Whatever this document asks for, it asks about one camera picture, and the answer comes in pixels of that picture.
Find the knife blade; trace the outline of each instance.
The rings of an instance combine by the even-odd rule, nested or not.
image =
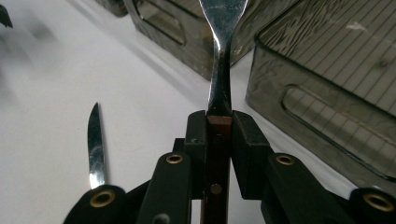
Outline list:
[[[87,139],[90,162],[90,184],[91,189],[95,189],[106,183],[105,153],[98,103],[95,104],[90,115]]]

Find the white table surface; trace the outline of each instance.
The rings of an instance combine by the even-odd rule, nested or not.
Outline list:
[[[101,106],[109,183],[129,191],[206,109],[209,82],[93,0],[1,0],[0,223],[62,223],[88,178],[87,124]],[[233,109],[249,113],[275,151],[300,158],[325,188],[355,188],[245,103],[249,53],[231,70]],[[191,223],[199,223],[193,202]],[[264,223],[231,173],[230,223]]]

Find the white countertop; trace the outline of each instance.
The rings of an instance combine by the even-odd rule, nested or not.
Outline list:
[[[90,189],[87,124],[101,106],[109,184],[129,191],[151,178],[206,109],[209,82],[93,0],[2,0],[0,25],[0,223],[62,223]],[[245,103],[249,53],[231,70],[233,109],[249,113],[275,151],[300,158],[329,190],[354,186]],[[264,223],[232,171],[230,223]],[[199,202],[191,223],[199,223]]]

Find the knife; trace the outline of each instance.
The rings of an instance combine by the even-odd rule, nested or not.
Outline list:
[[[125,191],[106,185],[105,153],[99,104],[92,109],[88,122],[88,155],[91,189],[72,208],[64,223],[123,223],[128,219]]]

